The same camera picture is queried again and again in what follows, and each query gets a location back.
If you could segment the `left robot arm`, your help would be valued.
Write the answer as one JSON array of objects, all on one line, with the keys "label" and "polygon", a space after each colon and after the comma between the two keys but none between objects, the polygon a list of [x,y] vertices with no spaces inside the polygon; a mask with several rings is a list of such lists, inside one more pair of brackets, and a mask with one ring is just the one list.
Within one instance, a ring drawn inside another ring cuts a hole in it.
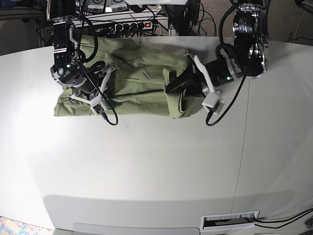
[{"label": "left robot arm", "polygon": [[[231,1],[219,26],[220,43],[215,48],[216,59],[205,64],[214,88],[237,81],[240,78],[258,78],[267,72],[265,48],[268,46],[268,6],[262,0]],[[232,44],[224,40],[223,28],[227,17],[235,13]],[[170,73],[167,95],[186,93],[190,96],[205,96],[209,82],[196,66],[195,59],[186,54],[190,63],[181,75]]]}]

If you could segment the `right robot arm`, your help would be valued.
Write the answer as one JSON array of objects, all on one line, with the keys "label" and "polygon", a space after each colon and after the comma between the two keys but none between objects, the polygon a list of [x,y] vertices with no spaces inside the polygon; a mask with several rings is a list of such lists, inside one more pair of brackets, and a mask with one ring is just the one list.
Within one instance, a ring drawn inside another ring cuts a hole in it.
[{"label": "right robot arm", "polygon": [[[60,85],[83,93],[88,100],[101,94],[100,85],[104,81],[101,72],[105,62],[96,61],[87,68],[84,64],[92,61],[98,51],[98,39],[95,29],[83,13],[85,1],[76,12],[74,0],[48,0],[46,7],[47,20],[53,22],[51,43],[54,46],[54,65],[51,67],[52,78]],[[81,20],[87,24],[92,34],[94,48],[89,57],[81,51],[83,28],[78,30],[73,20]]]}]

